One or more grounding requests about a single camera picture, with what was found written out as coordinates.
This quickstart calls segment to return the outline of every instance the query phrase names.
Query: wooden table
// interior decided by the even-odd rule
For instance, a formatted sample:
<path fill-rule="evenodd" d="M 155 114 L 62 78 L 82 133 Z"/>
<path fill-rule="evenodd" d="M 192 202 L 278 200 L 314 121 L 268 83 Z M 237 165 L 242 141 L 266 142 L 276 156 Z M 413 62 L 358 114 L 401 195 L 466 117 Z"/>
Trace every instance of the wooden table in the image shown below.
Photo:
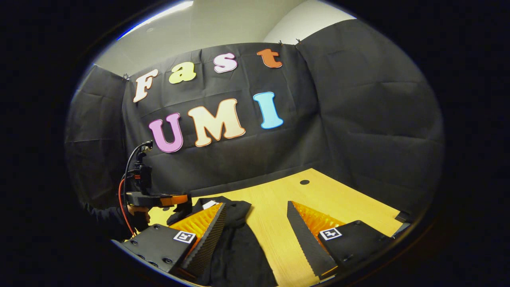
<path fill-rule="evenodd" d="M 303 185 L 300 184 L 302 180 L 310 182 Z M 287 219 L 289 200 L 345 223 L 361 220 L 387 236 L 392 236 L 402 225 L 395 220 L 399 214 L 397 209 L 314 169 L 257 186 L 201 198 L 218 196 L 251 203 L 246 222 L 257 236 L 279 286 L 305 287 L 319 283 Z M 198 198 L 192 200 L 194 205 Z M 173 214 L 172 209 L 151 209 L 150 224 L 166 225 L 167 219 Z"/>

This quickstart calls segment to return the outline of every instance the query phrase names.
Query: purple letter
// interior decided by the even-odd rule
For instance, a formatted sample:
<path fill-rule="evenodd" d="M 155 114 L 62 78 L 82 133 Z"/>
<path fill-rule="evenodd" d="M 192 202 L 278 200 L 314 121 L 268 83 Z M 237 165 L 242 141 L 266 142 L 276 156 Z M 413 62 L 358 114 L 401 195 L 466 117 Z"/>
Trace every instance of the purple letter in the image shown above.
<path fill-rule="evenodd" d="M 183 146 L 183 134 L 181 133 L 181 127 L 179 126 L 180 117 L 181 115 L 179 113 L 173 113 L 166 117 L 166 121 L 169 122 L 172 126 L 173 137 L 175 138 L 172 143 L 169 143 L 165 140 L 163 129 L 161 128 L 163 125 L 162 120 L 157 119 L 149 124 L 149 128 L 152 130 L 156 145 L 162 152 L 173 153 L 180 150 Z"/>

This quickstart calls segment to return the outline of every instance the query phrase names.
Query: white label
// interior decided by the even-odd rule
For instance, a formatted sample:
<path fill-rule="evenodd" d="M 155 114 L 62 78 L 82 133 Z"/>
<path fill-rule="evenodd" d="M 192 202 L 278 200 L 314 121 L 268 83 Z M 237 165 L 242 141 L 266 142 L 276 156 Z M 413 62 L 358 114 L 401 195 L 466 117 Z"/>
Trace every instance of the white label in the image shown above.
<path fill-rule="evenodd" d="M 216 205 L 216 204 L 218 204 L 216 201 L 211 200 L 210 202 L 208 202 L 208 203 L 206 203 L 206 204 L 202 205 L 202 208 L 203 208 L 203 209 L 208 209 L 209 207 L 211 207 L 211 206 L 213 206 L 213 205 Z"/>
<path fill-rule="evenodd" d="M 340 232 L 338 232 L 338 230 L 336 228 L 330 228 L 330 229 L 322 230 L 320 232 L 320 234 L 322 235 L 322 237 L 325 240 L 330 240 L 330 239 L 342 236 L 342 234 Z"/>
<path fill-rule="evenodd" d="M 179 231 L 179 233 L 177 233 L 177 235 L 173 239 L 185 243 L 191 243 L 193 238 L 195 238 L 195 233 Z"/>

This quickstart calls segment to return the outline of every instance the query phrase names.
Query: wrinkled black cloth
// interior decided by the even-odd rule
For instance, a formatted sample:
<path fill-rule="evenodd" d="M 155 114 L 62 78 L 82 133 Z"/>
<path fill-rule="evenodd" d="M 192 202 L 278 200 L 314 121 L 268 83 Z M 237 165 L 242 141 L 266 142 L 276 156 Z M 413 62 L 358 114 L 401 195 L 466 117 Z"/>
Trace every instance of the wrinkled black cloth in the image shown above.
<path fill-rule="evenodd" d="M 82 209 L 91 220 L 95 223 L 98 229 L 109 239 L 123 241 L 131 238 L 131 231 L 122 215 L 120 207 L 109 207 L 106 209 L 98 209 L 92 207 L 88 203 L 82 202 Z M 127 207 L 124 207 L 126 217 L 132 224 L 135 218 L 128 212 Z"/>
<path fill-rule="evenodd" d="M 225 227 L 214 250 L 211 262 L 195 283 L 207 286 L 278 286 L 273 270 L 257 237 L 246 224 L 251 203 L 232 201 L 225 197 L 200 198 L 190 214 L 175 213 L 167 221 L 171 225 L 184 217 L 203 210 L 209 201 L 225 204 Z"/>

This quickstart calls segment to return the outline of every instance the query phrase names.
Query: white wall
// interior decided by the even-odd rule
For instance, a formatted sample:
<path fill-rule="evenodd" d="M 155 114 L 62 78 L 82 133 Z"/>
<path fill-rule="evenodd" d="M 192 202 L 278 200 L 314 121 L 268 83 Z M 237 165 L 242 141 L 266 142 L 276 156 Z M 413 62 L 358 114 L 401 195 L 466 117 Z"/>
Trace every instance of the white wall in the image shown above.
<path fill-rule="evenodd" d="M 340 21 L 355 17 L 318 0 L 308 0 L 289 11 L 267 34 L 263 42 L 296 44 L 311 34 Z"/>
<path fill-rule="evenodd" d="M 194 0 L 129 33 L 96 59 L 118 75 L 132 75 L 164 59 L 233 43 L 262 42 L 289 11 L 304 0 Z"/>

